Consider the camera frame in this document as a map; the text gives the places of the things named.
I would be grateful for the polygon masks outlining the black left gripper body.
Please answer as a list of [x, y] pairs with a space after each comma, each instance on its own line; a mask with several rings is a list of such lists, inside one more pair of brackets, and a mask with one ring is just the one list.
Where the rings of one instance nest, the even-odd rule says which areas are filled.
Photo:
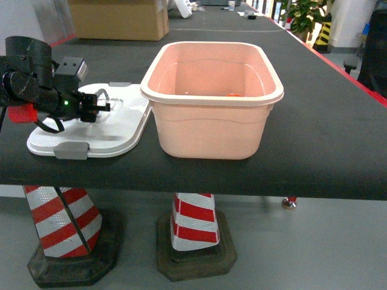
[[63, 121], [79, 118], [83, 122], [96, 121], [97, 96], [79, 91], [79, 83], [88, 74], [88, 66], [81, 57], [64, 57], [53, 73], [51, 90], [42, 90], [36, 109], [51, 118]]

